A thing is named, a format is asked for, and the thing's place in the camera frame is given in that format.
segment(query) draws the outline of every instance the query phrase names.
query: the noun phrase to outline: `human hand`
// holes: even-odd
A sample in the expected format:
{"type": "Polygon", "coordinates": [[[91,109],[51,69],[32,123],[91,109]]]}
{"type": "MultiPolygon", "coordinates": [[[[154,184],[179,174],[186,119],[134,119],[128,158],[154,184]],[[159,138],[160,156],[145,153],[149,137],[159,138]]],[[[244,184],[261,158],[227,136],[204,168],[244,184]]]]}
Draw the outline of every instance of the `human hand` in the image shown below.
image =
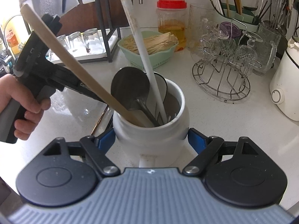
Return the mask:
{"type": "Polygon", "coordinates": [[[44,111],[50,108],[51,101],[44,99],[39,104],[26,86],[13,75],[7,74],[0,78],[0,113],[8,105],[11,98],[18,101],[26,109],[25,119],[17,119],[14,122],[16,128],[14,135],[21,140],[27,140],[40,122],[44,111]]]}

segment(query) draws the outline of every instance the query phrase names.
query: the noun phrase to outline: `purple lid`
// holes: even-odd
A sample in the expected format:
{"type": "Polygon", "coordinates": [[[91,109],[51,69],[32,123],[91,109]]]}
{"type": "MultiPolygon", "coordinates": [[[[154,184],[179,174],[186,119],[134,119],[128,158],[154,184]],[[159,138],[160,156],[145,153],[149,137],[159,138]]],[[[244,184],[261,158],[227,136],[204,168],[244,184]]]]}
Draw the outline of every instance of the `purple lid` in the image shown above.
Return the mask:
{"type": "Polygon", "coordinates": [[[237,38],[241,35],[241,30],[235,24],[232,24],[231,22],[222,22],[221,24],[227,29],[229,37],[232,35],[232,39],[237,38]]]}

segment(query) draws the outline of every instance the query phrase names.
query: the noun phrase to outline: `blue gripper pad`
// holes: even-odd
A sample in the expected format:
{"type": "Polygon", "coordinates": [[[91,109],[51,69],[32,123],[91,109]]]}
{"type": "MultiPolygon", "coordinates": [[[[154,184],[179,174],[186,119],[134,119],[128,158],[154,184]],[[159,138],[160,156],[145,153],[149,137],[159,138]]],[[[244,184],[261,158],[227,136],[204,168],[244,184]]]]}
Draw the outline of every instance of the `blue gripper pad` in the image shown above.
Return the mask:
{"type": "Polygon", "coordinates": [[[100,150],[102,150],[106,154],[112,147],[114,142],[115,132],[113,128],[110,128],[97,137],[95,144],[100,150]]]}
{"type": "Polygon", "coordinates": [[[200,154],[208,144],[209,138],[197,131],[194,128],[188,130],[188,142],[193,147],[193,149],[200,154]]]}

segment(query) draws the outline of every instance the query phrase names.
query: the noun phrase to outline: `orange label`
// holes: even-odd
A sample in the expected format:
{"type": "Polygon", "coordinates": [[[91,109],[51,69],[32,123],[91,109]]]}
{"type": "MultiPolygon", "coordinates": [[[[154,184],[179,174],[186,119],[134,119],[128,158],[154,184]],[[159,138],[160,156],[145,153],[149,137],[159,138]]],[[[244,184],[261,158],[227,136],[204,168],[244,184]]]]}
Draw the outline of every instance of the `orange label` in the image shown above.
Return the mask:
{"type": "Polygon", "coordinates": [[[7,43],[11,48],[19,44],[16,35],[13,35],[11,38],[7,39],[7,43]]]}

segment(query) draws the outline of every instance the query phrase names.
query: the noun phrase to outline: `green plastic basket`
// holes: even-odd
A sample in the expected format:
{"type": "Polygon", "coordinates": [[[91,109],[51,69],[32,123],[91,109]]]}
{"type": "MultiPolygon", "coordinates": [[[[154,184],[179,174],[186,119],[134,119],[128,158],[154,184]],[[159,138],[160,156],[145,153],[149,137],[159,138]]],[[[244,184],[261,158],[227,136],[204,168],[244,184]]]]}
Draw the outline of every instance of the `green plastic basket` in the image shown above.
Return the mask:
{"type": "MultiPolygon", "coordinates": [[[[142,33],[143,38],[147,38],[147,37],[151,37],[151,36],[154,36],[154,35],[160,35],[161,34],[159,32],[155,32],[155,31],[142,31],[141,33],[142,33]]],[[[118,42],[118,46],[121,48],[121,50],[124,53],[127,60],[133,66],[144,70],[140,55],[135,54],[132,51],[129,51],[128,49],[122,47],[122,44],[123,44],[123,42],[126,38],[127,37],[122,38],[118,42]]],[[[164,64],[165,62],[167,62],[169,60],[169,58],[173,55],[176,46],[177,45],[174,45],[174,46],[170,47],[168,50],[160,51],[160,52],[154,53],[152,55],[149,55],[149,60],[150,60],[150,63],[152,65],[152,67],[157,68],[158,66],[160,66],[160,65],[164,64]]]]}

